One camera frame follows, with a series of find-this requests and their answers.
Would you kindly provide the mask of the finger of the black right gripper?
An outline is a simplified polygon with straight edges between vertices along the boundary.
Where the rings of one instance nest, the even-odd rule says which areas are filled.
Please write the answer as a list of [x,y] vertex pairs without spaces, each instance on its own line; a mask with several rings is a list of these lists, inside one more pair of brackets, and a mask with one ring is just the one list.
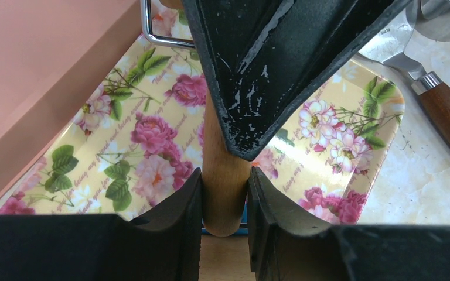
[[184,1],[183,6],[227,149],[251,161],[408,1]]

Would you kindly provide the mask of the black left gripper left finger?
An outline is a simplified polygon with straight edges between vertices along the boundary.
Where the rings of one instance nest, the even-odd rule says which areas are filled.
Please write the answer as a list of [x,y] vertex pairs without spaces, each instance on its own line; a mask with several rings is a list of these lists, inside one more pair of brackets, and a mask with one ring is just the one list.
[[202,174],[144,214],[0,215],[0,280],[198,280]]

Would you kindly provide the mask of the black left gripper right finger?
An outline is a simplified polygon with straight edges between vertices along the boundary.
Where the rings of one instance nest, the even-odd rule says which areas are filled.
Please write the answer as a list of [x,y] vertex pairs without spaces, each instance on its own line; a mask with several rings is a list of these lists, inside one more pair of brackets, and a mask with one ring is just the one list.
[[450,226],[333,225],[282,194],[257,167],[247,195],[257,280],[450,280]]

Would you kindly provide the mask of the blue dough piece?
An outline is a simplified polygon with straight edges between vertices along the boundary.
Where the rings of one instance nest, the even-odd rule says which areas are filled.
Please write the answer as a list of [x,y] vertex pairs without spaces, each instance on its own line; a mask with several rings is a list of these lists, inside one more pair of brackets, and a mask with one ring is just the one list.
[[247,204],[244,204],[244,210],[241,217],[241,223],[238,230],[232,236],[247,236],[248,235],[248,220],[247,220]]

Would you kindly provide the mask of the wooden double-ended roller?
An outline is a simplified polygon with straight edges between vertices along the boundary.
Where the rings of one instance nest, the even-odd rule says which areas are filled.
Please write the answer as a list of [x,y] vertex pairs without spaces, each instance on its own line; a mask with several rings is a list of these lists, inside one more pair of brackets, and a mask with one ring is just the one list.
[[238,55],[249,41],[248,16],[243,1],[162,1],[164,6],[183,10],[189,21],[191,40],[180,47],[197,50],[209,92],[204,114],[203,225],[218,237],[234,234],[240,227],[246,200],[250,162],[227,148],[228,129],[223,125],[225,98],[232,97]]

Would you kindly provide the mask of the pink rectangular tray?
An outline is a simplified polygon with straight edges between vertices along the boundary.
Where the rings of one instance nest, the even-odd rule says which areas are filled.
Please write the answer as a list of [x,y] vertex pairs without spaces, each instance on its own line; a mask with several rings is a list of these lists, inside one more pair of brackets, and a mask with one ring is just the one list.
[[0,198],[140,34],[138,1],[0,1]]

